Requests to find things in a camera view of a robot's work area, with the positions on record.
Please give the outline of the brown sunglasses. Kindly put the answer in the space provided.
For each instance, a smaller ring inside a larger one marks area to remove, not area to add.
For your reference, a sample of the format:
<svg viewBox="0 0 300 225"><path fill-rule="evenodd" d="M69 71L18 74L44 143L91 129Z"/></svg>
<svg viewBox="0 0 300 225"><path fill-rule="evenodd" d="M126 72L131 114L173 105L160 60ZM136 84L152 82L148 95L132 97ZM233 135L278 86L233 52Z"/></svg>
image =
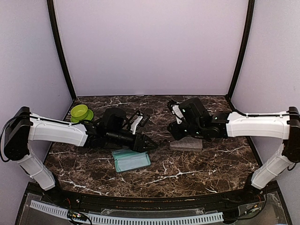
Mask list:
<svg viewBox="0 0 300 225"><path fill-rule="evenodd" d="M158 141L158 144L159 144L159 145L169 144L169 143L171 143L172 141L174 141L174 139L172 139L172 138L169 138L169 139L163 139L163 140Z"/></svg>

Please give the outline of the beige glasses case teal lining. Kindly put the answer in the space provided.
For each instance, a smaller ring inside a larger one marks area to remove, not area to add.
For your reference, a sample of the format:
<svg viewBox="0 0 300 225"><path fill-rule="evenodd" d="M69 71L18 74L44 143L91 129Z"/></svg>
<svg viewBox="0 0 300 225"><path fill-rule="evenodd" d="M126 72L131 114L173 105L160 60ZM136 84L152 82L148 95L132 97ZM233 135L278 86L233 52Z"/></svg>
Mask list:
<svg viewBox="0 0 300 225"><path fill-rule="evenodd" d="M181 151L202 151L203 142L201 139L186 137L179 141L170 142L169 149Z"/></svg>

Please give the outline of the light blue cloth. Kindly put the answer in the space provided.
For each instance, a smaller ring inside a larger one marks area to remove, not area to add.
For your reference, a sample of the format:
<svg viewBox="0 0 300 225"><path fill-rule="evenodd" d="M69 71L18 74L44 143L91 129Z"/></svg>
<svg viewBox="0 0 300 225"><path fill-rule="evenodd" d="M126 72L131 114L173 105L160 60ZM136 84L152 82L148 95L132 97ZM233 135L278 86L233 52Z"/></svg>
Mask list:
<svg viewBox="0 0 300 225"><path fill-rule="evenodd" d="M124 157L117 160L118 167L121 171L128 171L149 165L145 156L142 157Z"/></svg>

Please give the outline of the blue-grey glasses case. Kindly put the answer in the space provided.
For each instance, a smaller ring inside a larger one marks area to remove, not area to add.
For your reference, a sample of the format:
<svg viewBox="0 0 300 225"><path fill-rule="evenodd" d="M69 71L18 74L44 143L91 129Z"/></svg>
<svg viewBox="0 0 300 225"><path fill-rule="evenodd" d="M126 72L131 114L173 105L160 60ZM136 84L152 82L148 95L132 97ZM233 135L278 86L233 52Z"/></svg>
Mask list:
<svg viewBox="0 0 300 225"><path fill-rule="evenodd" d="M151 165L146 152L135 152L129 149L115 150L112 152L116 172L122 173Z"/></svg>

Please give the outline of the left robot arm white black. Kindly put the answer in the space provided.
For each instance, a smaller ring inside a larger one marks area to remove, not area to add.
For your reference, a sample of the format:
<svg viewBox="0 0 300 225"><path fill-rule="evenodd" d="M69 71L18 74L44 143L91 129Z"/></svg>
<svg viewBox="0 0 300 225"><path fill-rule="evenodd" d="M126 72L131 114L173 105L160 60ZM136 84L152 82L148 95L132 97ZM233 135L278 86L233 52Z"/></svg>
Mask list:
<svg viewBox="0 0 300 225"><path fill-rule="evenodd" d="M41 117L24 106L1 132L4 149L0 157L3 162L11 160L18 163L44 191L48 191L48 197L55 204L63 204L66 193L59 189L54 174L35 156L29 141L67 143L85 148L103 148L111 143L139 153L155 150L158 145L147 135L137 132L149 117L139 111L135 115L137 118L132 121L124 110L109 108L95 122L82 120L71 123Z"/></svg>

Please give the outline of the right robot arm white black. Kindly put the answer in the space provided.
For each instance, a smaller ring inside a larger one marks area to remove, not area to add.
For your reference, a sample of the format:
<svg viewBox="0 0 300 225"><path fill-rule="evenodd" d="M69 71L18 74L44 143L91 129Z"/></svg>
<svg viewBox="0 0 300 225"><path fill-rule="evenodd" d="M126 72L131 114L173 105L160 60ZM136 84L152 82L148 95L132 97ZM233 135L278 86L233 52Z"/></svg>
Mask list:
<svg viewBox="0 0 300 225"><path fill-rule="evenodd" d="M282 171L300 161L300 113L296 107L269 114L249 114L238 110L210 115L199 98L182 103L170 100L167 106L176 121L167 130L177 141L186 136L210 140L240 136L273 137L282 140L278 150L248 178L239 199L250 203Z"/></svg>

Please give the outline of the green plate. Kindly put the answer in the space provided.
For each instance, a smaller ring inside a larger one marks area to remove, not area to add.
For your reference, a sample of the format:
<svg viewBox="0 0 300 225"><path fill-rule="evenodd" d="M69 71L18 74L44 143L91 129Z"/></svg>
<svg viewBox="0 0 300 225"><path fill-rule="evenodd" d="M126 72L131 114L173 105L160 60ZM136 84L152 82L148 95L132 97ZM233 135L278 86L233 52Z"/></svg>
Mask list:
<svg viewBox="0 0 300 225"><path fill-rule="evenodd" d="M92 110L88 109L87 112L83 116L71 116L71 122L72 123L78 123L82 120L92 120L94 117L94 113Z"/></svg>

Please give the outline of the green bowl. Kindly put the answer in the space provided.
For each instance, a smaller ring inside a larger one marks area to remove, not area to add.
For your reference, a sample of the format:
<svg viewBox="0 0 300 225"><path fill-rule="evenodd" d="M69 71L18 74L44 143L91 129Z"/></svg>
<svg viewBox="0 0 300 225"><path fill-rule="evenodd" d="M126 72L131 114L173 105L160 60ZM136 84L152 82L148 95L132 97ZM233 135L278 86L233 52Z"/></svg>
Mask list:
<svg viewBox="0 0 300 225"><path fill-rule="evenodd" d="M88 115L88 107L86 105L76 105L71 109L71 118L75 120L83 120Z"/></svg>

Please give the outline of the black front rail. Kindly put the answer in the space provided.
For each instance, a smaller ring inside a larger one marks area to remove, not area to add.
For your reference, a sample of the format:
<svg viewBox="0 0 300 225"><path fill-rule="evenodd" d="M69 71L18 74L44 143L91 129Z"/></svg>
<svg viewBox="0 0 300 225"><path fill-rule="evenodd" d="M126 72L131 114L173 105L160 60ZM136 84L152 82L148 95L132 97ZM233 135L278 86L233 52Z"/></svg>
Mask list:
<svg viewBox="0 0 300 225"><path fill-rule="evenodd" d="M171 198L112 197L72 192L60 188L41 191L50 201L59 206L91 211L100 211L103 209L155 211L195 208L234 210L243 204L262 203L265 200L264 191L255 192L243 189L219 194Z"/></svg>

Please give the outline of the right black frame post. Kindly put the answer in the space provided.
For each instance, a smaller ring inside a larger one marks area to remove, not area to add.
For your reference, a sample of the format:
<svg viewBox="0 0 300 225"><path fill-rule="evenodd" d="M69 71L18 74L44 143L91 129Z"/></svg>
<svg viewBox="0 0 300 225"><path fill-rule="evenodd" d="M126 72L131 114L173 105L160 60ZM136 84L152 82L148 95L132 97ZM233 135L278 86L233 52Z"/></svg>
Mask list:
<svg viewBox="0 0 300 225"><path fill-rule="evenodd" d="M250 30L251 30L251 25L252 25L252 20L253 20L253 15L254 15L254 8L255 8L255 0L249 0L248 5L247 5L247 13L246 13L246 19L245 19L245 24L244 24L244 30L242 34L242 39L240 43L240 49L235 65L235 69L232 75L232 80L229 86L228 93L226 94L226 98L228 101L231 101L235 88L237 86L237 82L239 79L239 75L241 72L243 60L245 57L247 45L248 45L248 39L250 35Z"/></svg>

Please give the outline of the black frame post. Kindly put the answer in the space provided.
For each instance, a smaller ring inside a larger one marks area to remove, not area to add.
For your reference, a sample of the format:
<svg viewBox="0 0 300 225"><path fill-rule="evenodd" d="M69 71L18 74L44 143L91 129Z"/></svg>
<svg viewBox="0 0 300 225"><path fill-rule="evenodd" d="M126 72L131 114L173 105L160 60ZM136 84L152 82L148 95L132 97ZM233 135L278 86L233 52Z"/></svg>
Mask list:
<svg viewBox="0 0 300 225"><path fill-rule="evenodd" d="M226 98L228 101L231 101L235 88L237 86L237 82L239 79L239 75L241 72L243 60L245 57L247 45L248 45L248 39L250 35L250 30L251 30L251 25L252 25L252 20L253 20L253 15L254 15L254 8L255 8L255 0L249 0L248 5L247 5L247 13L246 13L246 19L245 19L245 24L244 24L244 30L242 34L242 39L240 43L240 49L235 65L235 69L232 75L232 80L229 86L228 93L226 94Z"/></svg>
<svg viewBox="0 0 300 225"><path fill-rule="evenodd" d="M47 2L50 24L51 24L51 28L52 28L52 35L53 35L54 43L56 46L57 55L58 55L58 58L60 61L60 66L61 66L61 69L63 72L63 76L65 79L69 94L71 96L71 99L74 101L77 98L77 96L75 93L73 83L71 81L71 76L70 76L70 73L68 70L67 61L65 58L65 54L64 54L64 50L63 50L63 46L62 46L62 42L61 42L61 38L60 38L60 32L59 32L58 21L57 21L56 12L55 12L54 1L47 0L46 2Z"/></svg>

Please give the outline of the left black frame post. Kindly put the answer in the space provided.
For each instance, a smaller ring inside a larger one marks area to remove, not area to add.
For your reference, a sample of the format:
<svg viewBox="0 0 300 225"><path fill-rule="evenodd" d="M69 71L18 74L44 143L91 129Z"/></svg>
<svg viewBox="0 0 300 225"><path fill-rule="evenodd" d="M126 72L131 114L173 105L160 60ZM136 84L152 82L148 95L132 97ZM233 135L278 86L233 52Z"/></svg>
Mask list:
<svg viewBox="0 0 300 225"><path fill-rule="evenodd" d="M60 32L59 32L58 21L57 21L56 12L55 12L54 1L47 0L46 2L47 2L50 24L51 24L51 28L52 28L52 35L53 35L54 43L56 46L57 55L58 55L58 58L60 61L60 66L61 66L61 69L63 72L63 76L65 79L69 94L71 96L71 99L74 101L77 98L77 96L75 93L73 83L71 81L71 76L70 76L70 73L68 70L67 61L65 58L65 54L64 54L64 50L63 50L63 46L62 46L62 42L61 42L61 38L60 38Z"/></svg>

